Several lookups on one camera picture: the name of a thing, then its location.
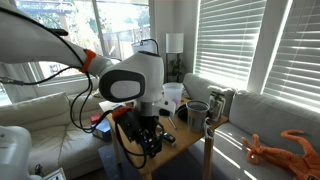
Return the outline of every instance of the orange plush toy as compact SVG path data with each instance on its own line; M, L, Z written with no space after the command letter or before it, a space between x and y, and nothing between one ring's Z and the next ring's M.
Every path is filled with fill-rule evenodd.
M294 133L301 134L303 131L286 130L281 133L281 136L299 143L305 153L303 157L283 149L262 146L259 144L259 136L254 134L252 136L253 145L242 137L243 144L251 149L247 154L248 160L258 165L260 163L259 157L262 157L272 164L294 172L296 180L320 180L320 156L306 139L291 135Z

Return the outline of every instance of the wooden table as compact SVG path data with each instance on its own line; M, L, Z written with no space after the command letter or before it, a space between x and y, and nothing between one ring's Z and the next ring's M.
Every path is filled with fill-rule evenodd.
M117 163L120 162L120 154L119 154L119 147L118 147L118 140L117 136L115 135L115 123L112 119L112 115L108 115L107 119L111 125L111 134L112 134L112 142L114 145L114 152L116 156ZM174 124L177 127L177 130L175 130L172 126L172 124L169 122L168 118L160 117L159 121L164 126L164 129L166 132L170 133L176 138L175 145L171 146L167 142L162 143L162 150L156 154L154 158L147 159L146 165L138 169L139 173L142 176L143 180L151 180L152 175L151 173L155 171L157 168L165 164L166 162L173 159L175 156L180 154L182 151L186 150L189 146L200 140L202 137L204 137L204 133L193 133L188 130L187 123L180 120L177 115L175 115L173 118L171 118ZM218 126L220 126L223 123L226 123L228 119L226 117L222 117L219 122L215 122L212 124L212 129L216 129ZM140 145L136 144L135 142L129 142L124 133L122 132L121 128L119 128L121 131L121 137L123 140L123 143L125 147L135 153L142 153L142 148ZM212 148L213 147L213 140L209 138L205 138L205 145L204 145L204 162L203 162L203 180L208 180L211 177L211 159L212 159ZM130 156L130 159L136 166L140 166L143 163L143 157L139 156Z

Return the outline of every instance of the table leg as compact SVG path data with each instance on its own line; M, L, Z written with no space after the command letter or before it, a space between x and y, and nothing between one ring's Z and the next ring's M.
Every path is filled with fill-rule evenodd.
M145 174L145 175L141 175L141 176L142 176L142 180L152 180L151 173Z
M206 138L204 142L203 172L202 179L211 179L211 159L212 159L213 139Z
M118 138L114 130L111 128L111 137L112 137L112 144L113 144L113 149L114 149L114 154L116 156L116 162L117 164L121 163L120 159L120 153L119 153L119 146L118 146Z

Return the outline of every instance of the window blinds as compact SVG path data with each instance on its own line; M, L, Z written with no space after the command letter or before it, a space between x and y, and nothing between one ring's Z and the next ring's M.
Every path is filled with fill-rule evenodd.
M246 88L265 0L202 0L194 73Z
M263 91L320 110L320 1L295 0Z

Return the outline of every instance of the white lamp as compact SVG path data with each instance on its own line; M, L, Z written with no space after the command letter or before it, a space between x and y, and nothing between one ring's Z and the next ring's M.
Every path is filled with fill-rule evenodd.
M166 53L183 53L183 33L166 34Z

